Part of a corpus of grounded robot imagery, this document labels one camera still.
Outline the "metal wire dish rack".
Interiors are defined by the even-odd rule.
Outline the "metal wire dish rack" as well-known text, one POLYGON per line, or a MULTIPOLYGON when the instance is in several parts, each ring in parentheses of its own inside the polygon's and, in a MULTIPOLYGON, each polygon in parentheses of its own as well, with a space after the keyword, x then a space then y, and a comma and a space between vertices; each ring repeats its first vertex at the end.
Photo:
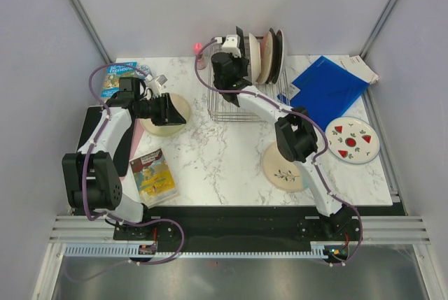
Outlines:
MULTIPOLYGON (((246 57, 250 58, 250 43, 249 37, 244 37, 245 42, 245 54, 246 57)), ((206 49, 206 53, 209 57, 212 54, 221 51, 221 44, 213 43, 209 48, 206 49)), ((214 87, 214 72, 209 59, 208 64, 208 80, 209 86, 214 87)), ((283 71, 277 79, 276 84, 262 84, 254 83, 254 86, 262 92, 266 97, 270 97, 275 101, 280 101, 286 105, 290 105, 291 96, 287 94, 287 89, 289 85, 288 74, 286 70, 286 59, 283 61, 283 71)), ((209 115, 213 121, 216 122, 262 122, 263 120, 257 116, 255 113, 247 111, 243 108, 236 107, 234 104, 227 102, 224 98, 217 92, 207 90, 207 108, 209 115)))

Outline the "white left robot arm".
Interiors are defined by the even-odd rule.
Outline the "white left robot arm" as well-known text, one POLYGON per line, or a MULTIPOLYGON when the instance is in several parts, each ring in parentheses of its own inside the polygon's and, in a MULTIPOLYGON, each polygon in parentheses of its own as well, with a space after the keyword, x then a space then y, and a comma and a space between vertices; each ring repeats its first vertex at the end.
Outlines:
POLYGON ((148 89, 140 78, 121 79, 118 91, 103 102, 101 117, 87 141, 62 158, 69 205, 83 210, 90 221, 108 215, 129 223, 129 231, 138 239, 151 236, 154 224, 144 216, 143 204, 123 192, 113 158, 137 119, 149 119, 155 126, 186 123, 170 94, 147 97, 148 89))

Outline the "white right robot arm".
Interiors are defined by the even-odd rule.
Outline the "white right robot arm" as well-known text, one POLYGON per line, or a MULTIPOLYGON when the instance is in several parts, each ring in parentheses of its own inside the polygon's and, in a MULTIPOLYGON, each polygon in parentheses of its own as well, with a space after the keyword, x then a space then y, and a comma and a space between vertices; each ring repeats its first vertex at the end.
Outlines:
POLYGON ((319 157, 328 150, 328 139, 305 108, 279 103, 245 79, 249 61, 242 55, 244 46, 240 42, 235 34, 214 37, 204 46, 205 49, 220 46, 218 52, 210 55, 213 85, 209 89, 233 106, 249 110, 274 125, 280 155, 299 169, 309 185, 322 234, 337 239, 357 210, 333 193, 331 181, 320 168, 319 157))

